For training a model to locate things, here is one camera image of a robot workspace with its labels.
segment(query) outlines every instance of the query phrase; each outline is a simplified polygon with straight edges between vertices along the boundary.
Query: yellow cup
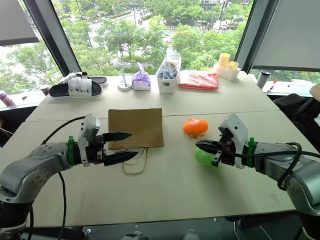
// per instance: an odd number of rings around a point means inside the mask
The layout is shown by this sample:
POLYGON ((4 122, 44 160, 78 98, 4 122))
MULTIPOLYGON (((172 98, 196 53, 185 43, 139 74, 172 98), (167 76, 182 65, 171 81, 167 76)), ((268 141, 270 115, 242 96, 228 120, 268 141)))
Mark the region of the yellow cup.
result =
POLYGON ((219 58, 219 66, 226 68, 228 66, 228 62, 230 60, 229 53, 221 53, 219 58))
POLYGON ((228 70, 235 71, 235 70, 237 70, 238 66, 239 66, 239 63, 237 63, 236 61, 230 61, 228 63, 228 70))

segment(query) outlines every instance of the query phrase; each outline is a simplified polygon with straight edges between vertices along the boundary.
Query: tree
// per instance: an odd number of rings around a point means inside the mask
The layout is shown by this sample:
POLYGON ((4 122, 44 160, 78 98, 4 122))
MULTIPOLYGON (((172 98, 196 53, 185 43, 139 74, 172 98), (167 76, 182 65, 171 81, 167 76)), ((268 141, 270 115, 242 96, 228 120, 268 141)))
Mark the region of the tree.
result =
POLYGON ((64 19, 61 25, 71 45, 87 45, 93 48, 89 36, 91 29, 87 21, 77 19, 72 23, 69 19, 64 19))
POLYGON ((167 45, 163 42, 166 27, 161 23, 163 18, 154 16, 150 20, 150 28, 143 36, 142 46, 146 56, 151 59, 154 70, 157 70, 166 55, 167 45))
POLYGON ((126 11, 128 5, 130 5, 129 0, 123 0, 122 2, 117 1, 116 5, 115 5, 115 10, 117 13, 126 11))
POLYGON ((54 5, 54 10, 59 17, 65 14, 65 10, 58 0, 52 0, 52 3, 54 5))
POLYGON ((19 45, 8 54, 8 58, 15 64, 21 64, 27 75, 35 75, 41 84, 54 85, 62 76, 47 51, 47 47, 41 41, 33 46, 19 45))
POLYGON ((21 91, 30 91, 37 86, 34 80, 29 80, 20 73, 13 73, 15 66, 12 62, 0 60, 0 89, 7 94, 19 94, 21 91))
POLYGON ((253 1, 251 1, 248 5, 243 6, 245 21, 248 20, 248 17, 249 17, 250 12, 251 12, 252 5, 253 5, 253 1))
POLYGON ((95 6, 90 0, 74 0, 70 2, 69 7, 71 14, 76 18, 84 18, 87 15, 87 11, 95 6))
POLYGON ((235 18, 235 16, 239 17, 239 16, 244 16, 244 15, 245 15, 245 11, 242 8, 242 6, 239 4, 235 4, 235 3, 228 6, 224 11, 225 18, 230 19, 231 22, 235 18))
POLYGON ((193 61, 203 52, 202 32, 199 27, 179 25, 173 36, 173 48, 181 54, 182 67, 195 69, 193 61))
POLYGON ((98 4, 99 11, 110 13, 112 11, 112 7, 115 4, 115 1, 114 0, 96 0, 96 3, 98 4))
POLYGON ((91 8, 86 12, 86 15, 88 16, 89 19, 95 19, 97 18, 97 10, 95 8, 91 8))
POLYGON ((137 28, 133 22, 124 19, 119 22, 105 19, 96 33, 94 40, 101 48, 105 47, 115 53, 118 59, 118 53, 121 58, 123 52, 127 52, 131 60, 133 52, 141 46, 144 29, 137 28))
POLYGON ((210 11, 206 11, 203 13, 202 20, 206 21, 207 23, 215 23, 218 20, 218 17, 221 12, 221 6, 219 4, 213 6, 210 11))
POLYGON ((241 23, 233 32, 217 33, 214 30, 206 32, 203 35, 204 52, 210 53, 216 62, 220 53, 229 53, 232 61, 236 56, 245 26, 245 23, 241 23))
POLYGON ((244 20, 243 17, 237 17, 233 21, 239 24, 239 22, 242 22, 243 20, 244 20))
POLYGON ((154 15, 164 17, 167 23, 179 20, 181 24, 193 25, 204 14, 198 0, 147 0, 146 4, 154 15))
POLYGON ((81 44, 73 46, 73 51, 81 69, 88 72, 90 76, 117 76, 120 73, 110 65, 112 56, 104 48, 90 49, 81 44))
POLYGON ((71 3, 71 0, 61 0, 60 3, 62 5, 64 13, 65 14, 70 13, 71 10, 70 10, 69 5, 71 3))

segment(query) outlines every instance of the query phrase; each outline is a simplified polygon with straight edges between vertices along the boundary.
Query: orange toy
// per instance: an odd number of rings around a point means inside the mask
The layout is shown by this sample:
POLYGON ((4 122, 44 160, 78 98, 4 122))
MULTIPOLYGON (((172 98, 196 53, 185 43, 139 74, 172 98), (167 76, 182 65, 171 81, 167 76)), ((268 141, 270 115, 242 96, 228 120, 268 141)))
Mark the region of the orange toy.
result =
POLYGON ((190 118, 183 125, 183 130, 186 134, 191 135, 194 139, 198 136, 203 136, 208 130, 208 122, 204 119, 190 118))

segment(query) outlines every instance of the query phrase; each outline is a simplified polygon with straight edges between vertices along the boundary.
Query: window frame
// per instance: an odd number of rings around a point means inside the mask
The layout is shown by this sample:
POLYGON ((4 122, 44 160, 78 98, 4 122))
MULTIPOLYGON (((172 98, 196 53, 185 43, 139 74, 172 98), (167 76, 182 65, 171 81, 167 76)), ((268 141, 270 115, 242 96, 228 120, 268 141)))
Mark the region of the window frame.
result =
POLYGON ((45 45, 63 76, 81 72, 51 0, 23 0, 45 45))
POLYGON ((240 41, 235 61, 247 74, 267 34, 280 0, 254 0, 248 22, 240 41))

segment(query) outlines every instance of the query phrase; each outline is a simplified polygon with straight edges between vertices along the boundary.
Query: robotic arm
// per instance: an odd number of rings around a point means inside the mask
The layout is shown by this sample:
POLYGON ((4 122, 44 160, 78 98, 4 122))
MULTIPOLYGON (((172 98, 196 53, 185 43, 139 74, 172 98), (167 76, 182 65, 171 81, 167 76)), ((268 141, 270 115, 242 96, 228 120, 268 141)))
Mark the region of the robotic arm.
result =
POLYGON ((81 124, 78 142, 46 143, 25 158, 8 165, 0 175, 0 237, 15 239, 27 223, 33 202, 48 179, 61 171, 91 163, 109 166, 127 161, 136 151, 120 151, 107 155, 106 142, 120 141, 131 136, 127 132, 96 135, 100 128, 98 118, 87 115, 81 124))
POLYGON ((320 163, 301 155, 291 170, 297 153, 297 148, 292 146, 294 143, 248 140, 248 130, 236 114, 218 129, 221 132, 219 141, 201 140, 195 144, 205 152, 215 154, 211 164, 217 167, 221 162, 239 169, 247 166, 276 180, 299 212, 305 234, 320 239, 320 163))

